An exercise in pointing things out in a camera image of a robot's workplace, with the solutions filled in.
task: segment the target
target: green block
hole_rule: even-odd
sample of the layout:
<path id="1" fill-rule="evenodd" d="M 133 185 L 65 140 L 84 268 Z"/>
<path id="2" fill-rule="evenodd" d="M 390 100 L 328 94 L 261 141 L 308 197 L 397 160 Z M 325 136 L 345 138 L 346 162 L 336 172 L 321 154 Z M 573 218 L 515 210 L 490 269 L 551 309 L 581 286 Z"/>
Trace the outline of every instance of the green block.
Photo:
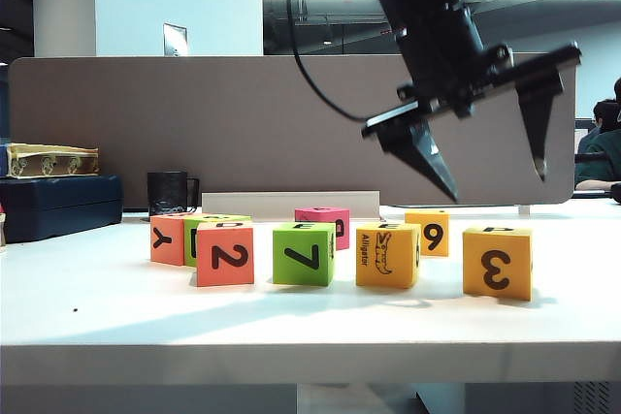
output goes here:
<path id="1" fill-rule="evenodd" d="M 196 229 L 203 222 L 249 222 L 252 217 L 228 213 L 197 213 L 183 217 L 183 263 L 196 267 Z"/>
<path id="2" fill-rule="evenodd" d="M 283 223 L 274 229 L 274 283 L 328 286 L 334 276 L 336 225 Z"/>

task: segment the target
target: person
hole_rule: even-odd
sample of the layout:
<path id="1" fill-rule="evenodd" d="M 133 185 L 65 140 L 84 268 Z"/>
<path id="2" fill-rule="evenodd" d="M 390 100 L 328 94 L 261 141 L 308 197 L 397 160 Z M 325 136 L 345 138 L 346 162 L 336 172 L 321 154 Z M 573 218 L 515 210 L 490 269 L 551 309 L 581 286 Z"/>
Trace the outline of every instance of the person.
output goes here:
<path id="1" fill-rule="evenodd" d="M 586 153 L 603 152 L 607 160 L 595 160 L 576 166 L 575 189 L 603 189 L 609 191 L 613 184 L 621 182 L 621 79 L 614 84 L 615 101 L 608 101 L 600 135 L 587 144 Z"/>
<path id="2" fill-rule="evenodd" d="M 578 143 L 578 154 L 584 154 L 586 152 L 586 147 L 595 139 L 596 136 L 599 136 L 602 132 L 602 123 L 604 123 L 604 117 L 607 115 L 606 110 L 611 108 L 616 104 L 616 101 L 612 99 L 606 99 L 604 101 L 598 102 L 593 108 L 593 122 L 595 123 L 595 128 L 593 128 L 587 135 L 582 137 L 580 142 Z"/>
<path id="3" fill-rule="evenodd" d="M 614 84 L 614 96 L 617 99 L 617 103 L 621 105 L 621 78 Z"/>

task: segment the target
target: number 9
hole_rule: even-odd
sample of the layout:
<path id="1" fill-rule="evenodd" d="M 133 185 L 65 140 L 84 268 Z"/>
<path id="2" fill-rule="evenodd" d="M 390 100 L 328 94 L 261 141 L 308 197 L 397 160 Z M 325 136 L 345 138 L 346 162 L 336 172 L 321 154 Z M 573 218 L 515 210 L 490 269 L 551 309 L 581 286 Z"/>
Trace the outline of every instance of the number 9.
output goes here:
<path id="1" fill-rule="evenodd" d="M 425 239 L 428 239 L 431 242 L 429 244 L 429 250 L 433 251 L 434 249 L 436 249 L 436 247 L 438 247 L 440 241 L 442 241 L 442 238 L 444 236 L 444 230 L 437 223 L 430 223 L 429 225 L 425 226 L 425 229 L 423 230 L 423 235 L 425 236 Z"/>

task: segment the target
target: blue case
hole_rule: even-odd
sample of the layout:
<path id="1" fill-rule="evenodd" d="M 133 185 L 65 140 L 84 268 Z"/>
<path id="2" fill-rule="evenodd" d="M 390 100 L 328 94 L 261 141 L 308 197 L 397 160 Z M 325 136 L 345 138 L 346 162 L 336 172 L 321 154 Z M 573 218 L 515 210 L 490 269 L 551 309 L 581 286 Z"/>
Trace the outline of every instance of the blue case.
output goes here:
<path id="1" fill-rule="evenodd" d="M 123 191 L 116 175 L 6 178 L 0 204 L 7 242 L 35 241 L 119 223 Z"/>
<path id="2" fill-rule="evenodd" d="M 7 145 L 0 144 L 0 176 L 9 174 L 9 157 L 7 156 Z"/>

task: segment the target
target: ceiling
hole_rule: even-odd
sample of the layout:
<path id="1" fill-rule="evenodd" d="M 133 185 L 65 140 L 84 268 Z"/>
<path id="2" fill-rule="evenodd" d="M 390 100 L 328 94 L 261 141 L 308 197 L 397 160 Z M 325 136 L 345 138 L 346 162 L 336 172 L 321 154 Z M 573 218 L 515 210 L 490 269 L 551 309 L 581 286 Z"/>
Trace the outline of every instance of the ceiling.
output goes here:
<path id="1" fill-rule="evenodd" d="M 483 40 L 496 42 L 530 34 L 621 20 L 621 1 L 499 1 L 471 4 Z M 396 51 L 376 0 L 294 2 L 296 34 L 305 53 Z M 264 0 L 266 53 L 290 53 L 285 4 Z M 0 0 L 0 61 L 10 63 L 34 51 L 32 0 Z M 332 36 L 333 44 L 323 44 Z"/>

